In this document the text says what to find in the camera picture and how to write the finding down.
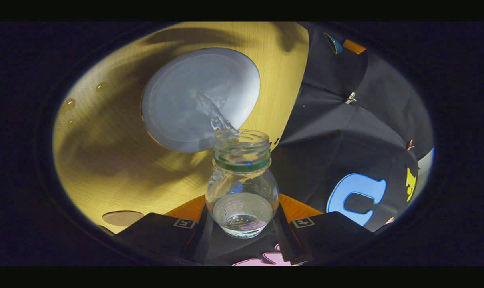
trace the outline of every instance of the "jar mouth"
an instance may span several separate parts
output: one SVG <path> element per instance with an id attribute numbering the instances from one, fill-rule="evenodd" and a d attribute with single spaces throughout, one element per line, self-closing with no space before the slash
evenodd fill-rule
<path id="1" fill-rule="evenodd" d="M 214 161 L 226 170 L 256 171 L 270 164 L 270 147 L 269 136 L 260 131 L 222 133 L 215 137 Z"/>

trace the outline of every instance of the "white plate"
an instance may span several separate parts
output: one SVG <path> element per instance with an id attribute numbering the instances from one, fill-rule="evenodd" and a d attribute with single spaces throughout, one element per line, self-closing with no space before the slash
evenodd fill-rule
<path id="1" fill-rule="evenodd" d="M 258 100 L 260 73 L 250 58 L 226 48 L 192 51 L 167 63 L 149 80 L 141 102 L 145 129 L 162 146 L 185 153 L 213 147 L 215 133 L 195 91 L 238 129 Z"/>

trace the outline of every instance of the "green band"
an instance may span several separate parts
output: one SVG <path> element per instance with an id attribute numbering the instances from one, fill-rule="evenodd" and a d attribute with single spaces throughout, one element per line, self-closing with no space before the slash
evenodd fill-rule
<path id="1" fill-rule="evenodd" d="M 258 164 L 250 164 L 250 165 L 230 165 L 230 164 L 226 164 L 226 163 L 222 162 L 222 160 L 219 160 L 216 157 L 215 153 L 214 153 L 214 159 L 215 159 L 215 165 L 219 166 L 220 168 L 230 170 L 230 171 L 235 171 L 235 172 L 251 172 L 251 171 L 260 170 L 261 168 L 265 168 L 271 160 L 270 153 L 269 153 L 269 158 L 266 159 L 265 161 L 260 162 Z"/>

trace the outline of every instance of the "clear glass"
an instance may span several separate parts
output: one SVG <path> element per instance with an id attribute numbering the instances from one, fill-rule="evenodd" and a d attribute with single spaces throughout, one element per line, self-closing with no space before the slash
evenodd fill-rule
<path id="1" fill-rule="evenodd" d="M 211 217 L 231 237 L 255 237 L 279 205 L 269 136 L 252 130 L 217 135 L 213 163 L 206 193 Z"/>

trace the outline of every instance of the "wooden table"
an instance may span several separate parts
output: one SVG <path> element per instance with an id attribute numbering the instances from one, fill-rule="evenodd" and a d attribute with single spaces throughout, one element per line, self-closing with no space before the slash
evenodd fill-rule
<path id="1" fill-rule="evenodd" d="M 69 91 L 55 123 L 60 180 L 95 224 L 118 233 L 125 227 L 106 223 L 105 213 L 164 214 L 205 193 L 212 151 L 186 154 L 159 146 L 143 127 L 139 104 L 159 68 L 210 47 L 240 51 L 256 64 L 260 96 L 241 129 L 278 142 L 306 67 L 306 29 L 294 22 L 182 22 L 140 38 L 90 68 Z"/>

